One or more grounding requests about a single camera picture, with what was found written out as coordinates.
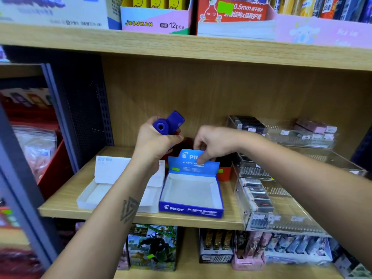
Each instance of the blue plastic object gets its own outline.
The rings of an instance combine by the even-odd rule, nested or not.
[[[167,119],[160,118],[153,126],[161,135],[173,135],[184,122],[182,115],[174,110]]]

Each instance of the wooden shelf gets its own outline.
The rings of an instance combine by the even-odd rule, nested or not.
[[[97,155],[131,157],[132,154],[133,148],[107,146]],[[40,214],[49,217],[86,220],[90,216],[91,211],[78,209],[76,200],[85,187],[94,179],[95,162],[96,157],[91,159],[77,174],[39,207]],[[221,219],[160,212],[158,214],[138,213],[134,218],[134,222],[141,224],[243,230],[239,208],[232,190],[232,186],[235,186],[235,184],[221,182],[220,186],[225,207],[224,216]]]
[[[372,70],[372,49],[5,23],[0,34],[2,45]]]
[[[30,242],[21,229],[0,228],[0,247],[30,250]]]
[[[183,243],[180,246],[175,272],[131,268],[129,271],[117,271],[114,278],[343,278],[332,263],[330,267],[268,264],[261,271],[235,271],[232,269],[231,264],[199,264],[198,258],[198,230],[195,228],[187,228],[185,230]]]

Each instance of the tattoo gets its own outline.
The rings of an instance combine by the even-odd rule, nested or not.
[[[139,202],[132,197],[129,197],[128,200],[123,201],[123,208],[121,210],[120,221],[127,223],[128,220],[132,218],[134,214],[136,214],[137,209],[139,207]]]

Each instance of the yellow cartoon character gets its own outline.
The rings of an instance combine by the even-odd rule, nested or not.
[[[150,0],[133,0],[133,7],[150,8]]]
[[[186,0],[169,0],[170,9],[184,9]]]
[[[167,9],[168,0],[151,0],[151,8],[153,9]]]

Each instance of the green sticker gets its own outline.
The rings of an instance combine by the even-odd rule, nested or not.
[[[226,3],[221,0],[218,1],[217,13],[232,15],[233,3]]]

